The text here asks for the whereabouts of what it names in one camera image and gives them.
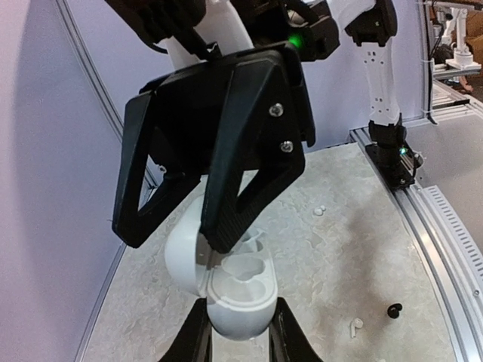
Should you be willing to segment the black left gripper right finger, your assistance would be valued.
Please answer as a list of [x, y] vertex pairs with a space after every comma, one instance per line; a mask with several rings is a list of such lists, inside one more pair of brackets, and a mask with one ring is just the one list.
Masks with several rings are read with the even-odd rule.
[[277, 298], [269, 325], [269, 361], [322, 362], [303, 333], [287, 301]]

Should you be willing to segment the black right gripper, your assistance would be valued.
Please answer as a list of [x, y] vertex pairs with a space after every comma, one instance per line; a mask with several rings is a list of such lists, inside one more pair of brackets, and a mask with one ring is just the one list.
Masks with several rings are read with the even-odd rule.
[[[230, 54], [153, 79], [140, 93], [125, 107], [112, 230], [140, 247], [200, 183], [197, 167], [211, 163], [200, 232], [228, 253], [304, 171], [302, 143], [315, 144], [299, 51], [285, 41]], [[140, 206], [148, 158], [166, 172]]]

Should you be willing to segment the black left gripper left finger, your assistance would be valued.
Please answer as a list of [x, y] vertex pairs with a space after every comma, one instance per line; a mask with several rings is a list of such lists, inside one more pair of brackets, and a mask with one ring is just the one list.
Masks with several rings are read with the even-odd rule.
[[212, 325], [207, 300], [199, 298], [160, 362], [208, 362], [212, 359]]

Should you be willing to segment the white earbud charging case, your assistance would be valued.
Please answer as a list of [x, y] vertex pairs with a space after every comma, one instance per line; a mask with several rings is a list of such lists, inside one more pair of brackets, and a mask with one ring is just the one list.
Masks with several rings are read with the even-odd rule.
[[165, 264], [182, 290], [206, 300], [213, 328], [234, 341], [263, 334], [275, 314], [278, 284], [266, 235], [249, 228], [227, 254], [201, 234], [203, 199], [196, 198], [172, 229]]

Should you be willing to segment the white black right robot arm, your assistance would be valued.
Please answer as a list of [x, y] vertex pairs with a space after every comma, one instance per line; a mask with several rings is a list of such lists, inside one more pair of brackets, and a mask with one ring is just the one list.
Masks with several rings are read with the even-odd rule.
[[111, 9], [174, 71], [125, 107], [112, 230], [140, 247], [206, 176], [199, 226], [228, 253], [304, 171], [315, 122], [305, 62], [346, 33], [362, 53], [371, 113], [367, 152], [387, 185], [414, 181], [395, 97], [391, 1], [112, 1]]

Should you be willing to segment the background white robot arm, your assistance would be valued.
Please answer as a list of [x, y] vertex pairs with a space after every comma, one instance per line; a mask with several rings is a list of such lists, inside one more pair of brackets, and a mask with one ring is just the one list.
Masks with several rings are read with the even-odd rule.
[[435, 65], [435, 78], [454, 78], [479, 74], [482, 68], [466, 43], [466, 20], [469, 11], [482, 12], [482, 1], [435, 1], [434, 13], [443, 33], [437, 40], [451, 49], [448, 59]]

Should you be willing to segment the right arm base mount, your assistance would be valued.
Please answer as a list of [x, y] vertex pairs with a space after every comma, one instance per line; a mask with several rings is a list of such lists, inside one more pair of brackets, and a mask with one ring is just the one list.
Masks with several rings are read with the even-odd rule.
[[365, 151], [385, 184], [392, 191], [414, 184], [423, 159], [406, 142], [406, 128], [394, 124], [372, 124], [369, 135], [371, 144], [365, 146]]

